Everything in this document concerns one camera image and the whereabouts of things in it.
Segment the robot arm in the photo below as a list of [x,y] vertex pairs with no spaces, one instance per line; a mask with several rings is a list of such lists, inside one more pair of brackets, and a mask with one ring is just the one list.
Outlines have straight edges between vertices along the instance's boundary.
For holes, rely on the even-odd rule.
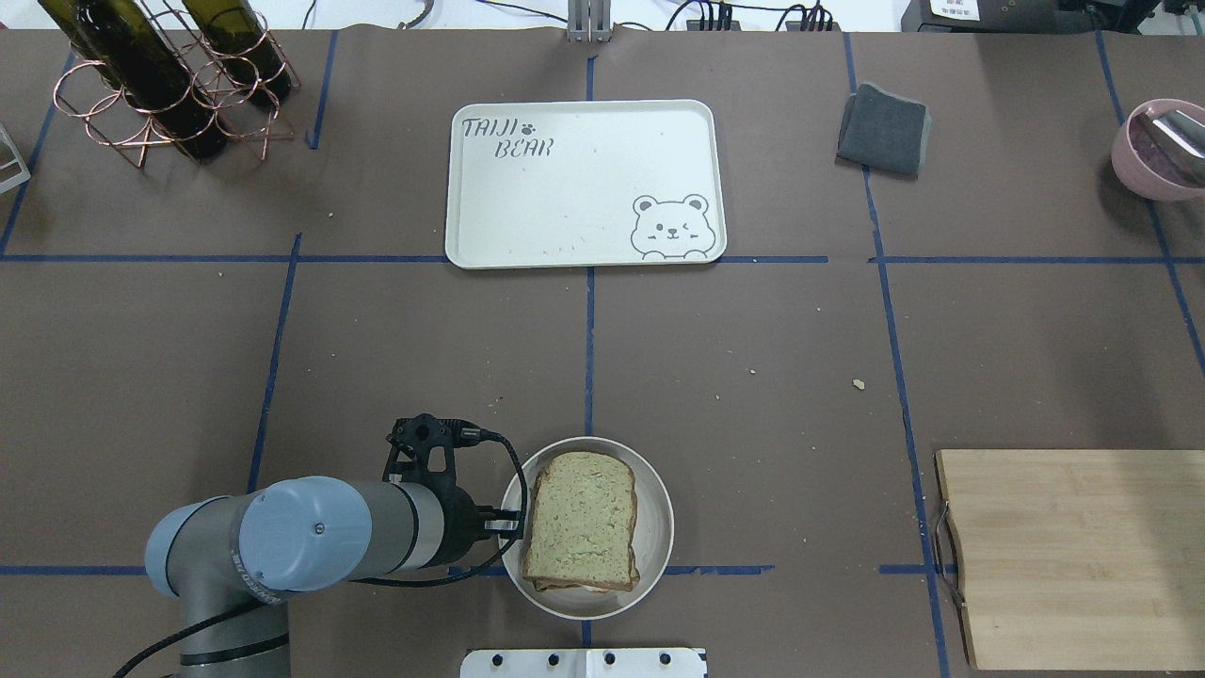
[[177,645],[181,677],[288,677],[288,602],[343,582],[425,589],[474,578],[523,537],[525,505],[477,505],[458,485],[455,452],[502,434],[430,413],[395,421],[380,481],[306,476],[184,506],[155,524],[145,570],[180,602],[186,626],[130,658],[125,677]]

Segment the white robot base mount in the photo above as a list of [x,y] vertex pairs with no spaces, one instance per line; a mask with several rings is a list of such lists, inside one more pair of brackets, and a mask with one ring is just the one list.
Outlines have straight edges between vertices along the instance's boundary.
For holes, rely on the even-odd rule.
[[707,677],[704,649],[563,648],[470,652],[460,677]]

